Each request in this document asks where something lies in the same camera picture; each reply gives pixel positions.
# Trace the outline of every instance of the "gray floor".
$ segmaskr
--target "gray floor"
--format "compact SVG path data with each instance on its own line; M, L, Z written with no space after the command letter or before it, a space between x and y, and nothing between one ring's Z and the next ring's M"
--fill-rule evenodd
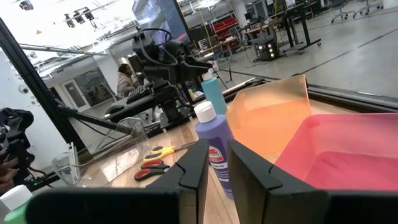
M364 3L354 2L344 10L358 10L362 6ZM286 58L262 62L255 67L247 60L246 54L240 52L234 55L238 62L233 63L231 69L276 78L307 71L305 74L310 84L398 97L398 89L395 88L398 84L398 76L395 76L398 70L398 8L372 9L368 16L357 15L355 20L350 16L346 21L338 18L331 24L331 18L337 13L326 12L307 22L311 39L321 38L321 47L314 45L303 55L289 52ZM304 41L301 24L297 24L296 29L299 39ZM253 51L248 49L250 58ZM223 63L220 67L228 68L228 64ZM221 76L228 79L227 73ZM247 77L234 74L233 79L236 83Z

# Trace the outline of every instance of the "pink plastic container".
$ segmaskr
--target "pink plastic container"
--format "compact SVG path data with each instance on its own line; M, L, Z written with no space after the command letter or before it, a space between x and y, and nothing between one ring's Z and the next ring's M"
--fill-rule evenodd
M319 189L398 190L398 114L311 116L275 164Z

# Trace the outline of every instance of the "white bottle cap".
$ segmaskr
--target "white bottle cap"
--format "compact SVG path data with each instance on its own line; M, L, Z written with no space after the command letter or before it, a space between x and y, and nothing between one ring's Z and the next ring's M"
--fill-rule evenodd
M203 78L203 81L213 78L213 76L211 75L210 69L209 69L209 72L204 73L201 77Z
M0 200L12 211L25 204L31 197L32 193L25 185L18 185L2 195Z
M210 101L200 103L194 108L198 120L201 123L209 122L216 118L217 114L214 110L213 104Z

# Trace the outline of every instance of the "scissors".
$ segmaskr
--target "scissors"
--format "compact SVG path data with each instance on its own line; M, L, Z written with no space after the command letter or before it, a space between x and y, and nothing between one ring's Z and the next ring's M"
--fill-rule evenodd
M184 145L178 146L178 147L156 146L155 148L153 148L153 150L151 150L151 152L146 157L144 157L144 162L163 159L165 156L167 156L169 154L173 154L179 150L189 148L189 147L193 146L195 143L196 143L196 141L188 143L188 144L184 144Z
M155 175L162 175L167 168L170 168L170 166L164 164L162 160L145 162L141 165L141 170L134 175L134 180L143 181Z

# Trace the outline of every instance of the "green bottle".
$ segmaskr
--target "green bottle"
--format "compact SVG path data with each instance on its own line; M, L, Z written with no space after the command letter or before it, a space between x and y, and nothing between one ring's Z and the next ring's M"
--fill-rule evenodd
M26 224L25 211L32 193L25 185L18 185L7 191L0 200L10 212L4 218L5 224Z

